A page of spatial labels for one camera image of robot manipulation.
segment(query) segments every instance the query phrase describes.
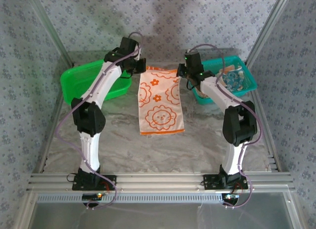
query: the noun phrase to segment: table surface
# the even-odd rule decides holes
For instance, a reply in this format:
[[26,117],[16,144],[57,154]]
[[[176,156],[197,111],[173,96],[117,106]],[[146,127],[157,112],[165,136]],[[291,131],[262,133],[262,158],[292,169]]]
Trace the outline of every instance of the table surface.
[[[141,136],[137,102],[139,76],[134,75],[132,79],[126,95],[105,101],[102,106],[107,122],[99,141],[101,172],[218,172],[229,149],[222,133],[224,115],[219,108],[215,104],[199,105],[183,79],[180,98],[185,132]],[[242,99],[251,100],[250,95]],[[70,109],[64,102],[58,122]],[[65,140],[80,146],[72,117],[66,120],[60,133]],[[244,171],[270,171],[269,155],[263,140],[249,146],[242,164]],[[80,161],[76,150],[54,137],[44,171],[77,172]]]

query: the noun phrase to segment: green basket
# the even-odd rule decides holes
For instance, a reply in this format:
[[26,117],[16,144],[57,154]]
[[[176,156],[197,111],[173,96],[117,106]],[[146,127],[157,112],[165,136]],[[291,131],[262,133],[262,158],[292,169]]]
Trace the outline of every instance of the green basket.
[[[235,96],[241,97],[245,95],[247,92],[255,90],[257,88],[257,83],[252,76],[251,72],[245,65],[245,63],[242,62],[242,60],[238,56],[227,56],[224,58],[225,60],[225,66],[234,65],[235,69],[238,68],[238,66],[242,67],[243,73],[244,73],[244,80],[242,83],[243,89],[241,91],[232,92]],[[213,59],[213,60],[207,60],[202,62],[204,66],[205,71],[212,71],[214,74],[217,74],[220,69],[223,68],[223,61],[222,59]],[[193,89],[193,93],[197,99],[197,102],[201,105],[205,105],[208,103],[213,103],[213,100],[211,98],[202,98],[198,95],[196,89]]]
[[[88,90],[95,78],[98,76],[103,62],[103,60],[98,60],[89,64],[74,67],[68,69],[61,75],[61,87],[67,104],[70,105],[74,98],[80,98]],[[128,77],[129,74],[124,71],[121,76]],[[117,79],[111,87],[105,100],[126,94],[131,84],[131,78]]]

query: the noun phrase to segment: purple cable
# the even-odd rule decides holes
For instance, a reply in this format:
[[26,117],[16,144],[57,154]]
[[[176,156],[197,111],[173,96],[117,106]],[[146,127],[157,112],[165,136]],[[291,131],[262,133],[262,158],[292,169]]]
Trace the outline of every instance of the purple cable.
[[252,194],[252,182],[251,182],[250,178],[249,178],[247,175],[245,175],[245,174],[242,172],[241,168],[240,168],[240,165],[241,165],[241,158],[242,158],[243,153],[244,153],[244,148],[245,148],[247,145],[255,144],[255,143],[257,143],[257,142],[261,139],[262,134],[263,134],[263,133],[262,133],[263,126],[262,126],[261,120],[259,119],[259,117],[257,116],[257,114],[256,114],[249,106],[245,105],[244,103],[242,103],[242,102],[236,100],[235,98],[231,97],[230,95],[228,95],[228,94],[220,87],[220,85],[218,85],[218,81],[219,81],[219,79],[223,76],[224,70],[225,70],[225,59],[224,59],[224,55],[223,55],[223,53],[220,51],[220,49],[217,48],[216,46],[212,45],[212,44],[201,44],[201,45],[197,45],[197,46],[193,47],[190,51],[192,51],[192,50],[194,50],[194,49],[197,49],[198,47],[201,47],[201,46],[210,46],[210,47],[216,49],[216,50],[221,54],[221,58],[222,58],[222,61],[223,61],[223,70],[222,70],[222,72],[220,73],[220,75],[216,78],[215,83],[216,83],[217,88],[218,88],[226,97],[228,97],[228,98],[231,99],[232,101],[234,101],[234,102],[240,104],[242,107],[244,107],[245,109],[247,109],[247,110],[255,117],[255,119],[257,120],[258,125],[259,125],[259,131],[260,131],[260,133],[259,133],[258,139],[257,139],[256,141],[254,141],[254,142],[247,143],[247,144],[243,144],[243,145],[241,146],[241,151],[240,151],[239,158],[238,158],[238,165],[237,165],[238,171],[239,171],[239,173],[240,173],[242,176],[244,176],[244,177],[247,179],[247,181],[249,181],[249,184],[250,184],[250,192],[249,192],[248,198],[246,199],[246,201],[245,201],[244,203],[242,203],[242,204],[240,204],[240,205],[237,205],[237,206],[234,206],[234,205],[232,205],[232,204],[230,204],[230,203],[226,203],[226,202],[224,203],[224,204],[226,204],[226,205],[228,205],[228,206],[230,206],[230,207],[239,208],[239,207],[244,206],[244,205],[250,200],[250,197],[251,197],[251,194]]
[[86,166],[89,168],[89,170],[90,170],[93,174],[95,174],[95,175],[97,175],[98,177],[100,177],[100,178],[104,179],[105,181],[109,182],[109,183],[114,187],[114,189],[115,189],[115,195],[114,195],[113,199],[111,200],[111,202],[109,202],[109,203],[107,203],[107,204],[105,204],[105,205],[103,205],[103,206],[97,207],[98,209],[99,209],[99,208],[105,208],[105,207],[108,207],[108,206],[110,206],[111,204],[113,204],[114,201],[115,201],[116,198],[117,198],[118,189],[117,189],[116,185],[115,185],[109,178],[107,178],[107,177],[105,177],[105,176],[102,176],[101,174],[99,174],[98,172],[96,172],[95,170],[93,170],[92,167],[88,164],[88,162],[87,162],[87,160],[86,160],[86,158],[85,158],[83,152],[81,151],[81,149],[78,148],[75,144],[70,143],[70,142],[64,140],[64,139],[60,136],[59,131],[60,131],[61,126],[66,122],[66,120],[69,118],[69,116],[70,116],[76,109],[78,109],[86,100],[88,100],[90,97],[93,96],[93,93],[94,93],[95,89],[98,87],[99,83],[101,82],[103,76],[104,76],[114,65],[116,65],[116,64],[119,63],[119,62],[121,62],[122,60],[125,60],[125,59],[127,59],[127,58],[129,58],[129,57],[131,57],[131,56],[134,56],[134,54],[135,54],[136,52],[138,52],[138,51],[141,50],[141,48],[142,48],[142,46],[143,46],[143,45],[142,45],[142,43],[143,43],[143,35],[142,35],[141,33],[139,33],[139,32],[132,32],[128,37],[130,37],[132,34],[138,34],[138,35],[141,36],[142,41],[141,41],[140,46],[139,46],[136,50],[134,50],[132,53],[130,53],[129,55],[126,55],[126,56],[124,56],[124,57],[122,57],[122,58],[116,60],[115,62],[111,63],[111,64],[105,69],[105,71],[102,73],[102,75],[99,77],[99,79],[96,81],[96,83],[95,83],[95,85],[93,86],[93,88],[92,88],[91,92],[89,93],[89,95],[87,95],[87,96],[86,96],[79,104],[77,104],[68,114],[66,114],[66,116],[60,121],[60,123],[57,125],[57,127],[56,127],[56,129],[55,129],[55,136],[56,136],[56,138],[57,138],[58,140],[60,140],[60,141],[62,141],[62,142],[64,142],[64,143],[66,143],[66,144],[72,146],[74,149],[76,149],[76,150],[80,153],[80,155],[81,155],[81,157],[82,157],[84,163],[85,163]]

